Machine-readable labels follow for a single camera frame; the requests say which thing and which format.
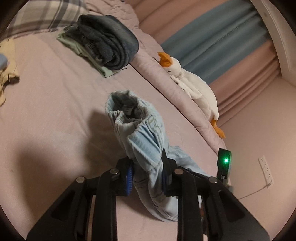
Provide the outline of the plaid pillow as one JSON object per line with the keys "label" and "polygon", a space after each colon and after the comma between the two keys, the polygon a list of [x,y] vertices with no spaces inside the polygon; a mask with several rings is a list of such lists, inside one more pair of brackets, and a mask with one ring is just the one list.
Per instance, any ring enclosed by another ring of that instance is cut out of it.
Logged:
{"label": "plaid pillow", "polygon": [[86,13],[85,1],[28,1],[13,17],[1,39],[72,25]]}

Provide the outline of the blue yellow crumpled clothes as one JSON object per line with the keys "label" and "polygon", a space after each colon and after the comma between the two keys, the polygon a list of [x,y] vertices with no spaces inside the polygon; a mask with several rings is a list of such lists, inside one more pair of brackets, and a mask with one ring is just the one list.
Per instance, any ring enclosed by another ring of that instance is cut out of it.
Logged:
{"label": "blue yellow crumpled clothes", "polygon": [[20,81],[16,63],[15,42],[12,38],[1,41],[1,106],[5,103],[4,89]]}

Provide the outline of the folded light green garment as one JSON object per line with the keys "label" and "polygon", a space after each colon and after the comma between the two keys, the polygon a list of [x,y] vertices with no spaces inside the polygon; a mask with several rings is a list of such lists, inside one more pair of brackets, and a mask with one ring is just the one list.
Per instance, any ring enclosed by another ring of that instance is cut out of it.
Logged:
{"label": "folded light green garment", "polygon": [[92,67],[94,67],[104,78],[110,77],[119,72],[119,70],[110,70],[103,66],[99,61],[96,61],[91,55],[85,50],[85,48],[77,41],[66,36],[64,31],[57,35],[57,40],[64,46],[71,49],[76,55],[84,58]]}

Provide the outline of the pink curtain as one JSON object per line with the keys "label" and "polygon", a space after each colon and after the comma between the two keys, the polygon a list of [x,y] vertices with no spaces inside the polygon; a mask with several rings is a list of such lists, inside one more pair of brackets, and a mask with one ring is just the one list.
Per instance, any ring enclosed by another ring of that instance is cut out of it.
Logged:
{"label": "pink curtain", "polygon": [[139,27],[207,82],[220,125],[280,74],[269,32],[251,1],[130,1]]}

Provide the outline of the folded dark denim jeans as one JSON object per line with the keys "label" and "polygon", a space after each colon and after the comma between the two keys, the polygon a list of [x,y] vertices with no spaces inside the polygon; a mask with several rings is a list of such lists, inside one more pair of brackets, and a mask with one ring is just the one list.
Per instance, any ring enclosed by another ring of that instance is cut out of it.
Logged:
{"label": "folded dark denim jeans", "polygon": [[77,23],[63,31],[110,70],[127,66],[139,50],[136,36],[111,15],[81,15]]}

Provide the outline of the light blue strawberry pants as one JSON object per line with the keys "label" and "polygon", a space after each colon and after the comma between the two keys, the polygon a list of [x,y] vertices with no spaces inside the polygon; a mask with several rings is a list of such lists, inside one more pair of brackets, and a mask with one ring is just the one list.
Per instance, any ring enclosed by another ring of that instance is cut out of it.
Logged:
{"label": "light blue strawberry pants", "polygon": [[162,152],[179,166],[205,175],[196,162],[178,146],[170,146],[165,125],[155,107],[126,91],[112,92],[105,112],[115,135],[134,162],[133,185],[145,208],[157,219],[178,220],[178,200],[165,196],[162,190]]}

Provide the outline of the pink bed sheet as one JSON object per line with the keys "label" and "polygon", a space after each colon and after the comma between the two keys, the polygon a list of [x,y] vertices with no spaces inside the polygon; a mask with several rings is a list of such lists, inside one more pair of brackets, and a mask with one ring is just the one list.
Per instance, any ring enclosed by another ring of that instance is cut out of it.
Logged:
{"label": "pink bed sheet", "polygon": [[170,144],[216,174],[213,150],[132,66],[104,78],[56,37],[14,40],[20,81],[5,88],[1,107],[1,206],[22,237],[77,177],[99,176],[125,156],[105,115],[114,91],[131,90],[150,102]]}

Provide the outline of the white power strip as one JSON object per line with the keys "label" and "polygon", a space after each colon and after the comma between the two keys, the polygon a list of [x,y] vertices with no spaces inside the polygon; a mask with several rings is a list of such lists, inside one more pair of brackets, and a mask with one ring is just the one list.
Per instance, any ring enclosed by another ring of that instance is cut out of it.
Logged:
{"label": "white power strip", "polygon": [[271,187],[274,184],[274,179],[269,168],[268,162],[265,156],[262,156],[258,159],[260,167],[262,169],[262,173],[264,175],[267,187]]}

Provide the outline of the pink quilted duvet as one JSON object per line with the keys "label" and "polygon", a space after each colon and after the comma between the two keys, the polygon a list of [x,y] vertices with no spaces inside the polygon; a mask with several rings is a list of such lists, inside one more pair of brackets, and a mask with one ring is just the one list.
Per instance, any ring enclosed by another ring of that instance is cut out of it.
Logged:
{"label": "pink quilted duvet", "polygon": [[133,32],[139,42],[139,51],[131,65],[179,110],[215,153],[218,153],[220,148],[225,149],[224,141],[201,109],[158,63],[157,51],[162,48],[151,35],[139,28],[139,20],[132,6],[124,1],[89,0],[85,1],[85,4],[91,14],[112,15]]}

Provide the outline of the blue curtain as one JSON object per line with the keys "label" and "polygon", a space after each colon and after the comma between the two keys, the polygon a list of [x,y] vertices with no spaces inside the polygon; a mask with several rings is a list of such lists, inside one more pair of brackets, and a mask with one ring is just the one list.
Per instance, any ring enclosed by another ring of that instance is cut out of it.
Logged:
{"label": "blue curtain", "polygon": [[251,54],[270,35],[251,1],[226,1],[161,44],[182,68],[210,84]]}

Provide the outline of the white goose plush toy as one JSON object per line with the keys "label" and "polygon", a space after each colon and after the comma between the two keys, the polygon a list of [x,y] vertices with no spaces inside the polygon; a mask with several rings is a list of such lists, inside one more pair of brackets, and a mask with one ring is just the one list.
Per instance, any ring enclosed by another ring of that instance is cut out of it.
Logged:
{"label": "white goose plush toy", "polygon": [[181,67],[179,61],[165,52],[158,52],[159,64],[170,75],[172,80],[192,99],[202,110],[220,138],[225,133],[217,126],[219,110],[217,99],[210,86],[198,75]]}

